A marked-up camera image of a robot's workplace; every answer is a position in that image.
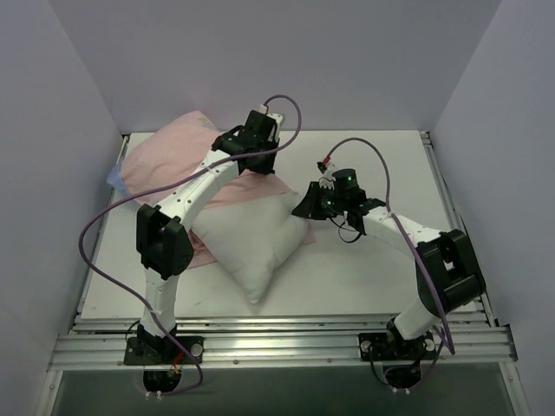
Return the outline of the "white pillow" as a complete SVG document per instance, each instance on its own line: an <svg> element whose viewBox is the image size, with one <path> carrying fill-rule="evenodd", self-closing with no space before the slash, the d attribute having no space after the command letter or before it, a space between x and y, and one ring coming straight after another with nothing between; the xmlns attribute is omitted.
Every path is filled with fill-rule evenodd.
<svg viewBox="0 0 555 416"><path fill-rule="evenodd" d="M301 244L316 238L307 220L292 215L296 192L204 209L190 231L191 268L219 265L233 277L252 304L265 295L274 271Z"/></svg>

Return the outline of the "blue printed pillowcase pink inside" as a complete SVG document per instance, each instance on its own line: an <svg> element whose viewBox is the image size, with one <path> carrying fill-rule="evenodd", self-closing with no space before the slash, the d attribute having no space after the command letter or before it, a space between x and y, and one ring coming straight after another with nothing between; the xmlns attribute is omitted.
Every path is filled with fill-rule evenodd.
<svg viewBox="0 0 555 416"><path fill-rule="evenodd" d="M108 175L107 183L128 196L190 176L205 158L220 131L200 111L180 116L142 141ZM284 194L290 190L275 175L244 172L207 205L215 208Z"/></svg>

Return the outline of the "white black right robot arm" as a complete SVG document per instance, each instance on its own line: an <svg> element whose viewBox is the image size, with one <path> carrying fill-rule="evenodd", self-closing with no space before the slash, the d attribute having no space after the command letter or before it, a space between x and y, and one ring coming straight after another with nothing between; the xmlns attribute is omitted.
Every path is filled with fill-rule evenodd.
<svg viewBox="0 0 555 416"><path fill-rule="evenodd" d="M454 349L448 314L486 290L465 232L436 230L395 213L387 199L366 194L353 169L310 182L292 213L316 221L338 218L358 237L376 238L414 260L416 298L388 322L384 341L378 344L387 359L409 360L424 353L435 329L447 348Z"/></svg>

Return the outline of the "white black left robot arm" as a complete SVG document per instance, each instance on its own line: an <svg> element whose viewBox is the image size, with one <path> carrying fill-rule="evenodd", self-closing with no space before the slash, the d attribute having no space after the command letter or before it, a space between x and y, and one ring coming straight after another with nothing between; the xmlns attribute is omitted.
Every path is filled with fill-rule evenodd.
<svg viewBox="0 0 555 416"><path fill-rule="evenodd" d="M202 209L243 171L271 174L284 117L266 106L252 110L243 125L222 133L193 171L157 205L136 216L136 250L144 267L147 305L137 328L137 346L155 363L179 353L174 305L179 275L193 260L189 231Z"/></svg>

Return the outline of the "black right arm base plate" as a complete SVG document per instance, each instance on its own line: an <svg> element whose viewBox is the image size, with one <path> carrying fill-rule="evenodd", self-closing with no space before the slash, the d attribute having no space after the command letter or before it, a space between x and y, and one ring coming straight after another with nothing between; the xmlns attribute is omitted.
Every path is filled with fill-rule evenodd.
<svg viewBox="0 0 555 416"><path fill-rule="evenodd" d="M360 333L357 339L361 360L367 362L431 360L437 352L429 332L411 341L395 341L386 332Z"/></svg>

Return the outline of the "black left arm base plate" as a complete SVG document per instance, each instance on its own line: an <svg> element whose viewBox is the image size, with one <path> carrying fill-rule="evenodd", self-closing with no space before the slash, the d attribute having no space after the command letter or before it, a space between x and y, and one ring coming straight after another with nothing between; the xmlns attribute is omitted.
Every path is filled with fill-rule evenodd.
<svg viewBox="0 0 555 416"><path fill-rule="evenodd" d="M177 335L177 341L191 356L183 353L172 341L165 340L157 347L147 344L138 336L127 340L123 364L127 366L160 366L193 364L193 358L202 362L205 338L196 335Z"/></svg>

